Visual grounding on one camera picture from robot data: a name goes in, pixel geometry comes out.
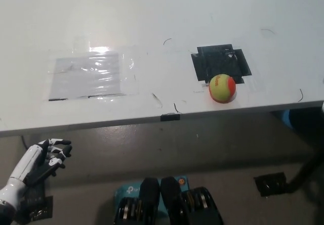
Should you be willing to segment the white and black left hand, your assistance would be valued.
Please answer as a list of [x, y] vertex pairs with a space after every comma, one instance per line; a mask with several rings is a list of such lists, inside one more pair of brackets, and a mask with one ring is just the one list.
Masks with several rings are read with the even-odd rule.
[[1, 205], [18, 211], [27, 189], [65, 168], [63, 162], [71, 156], [71, 150], [71, 141], [63, 139], [46, 139], [30, 146], [1, 189]]

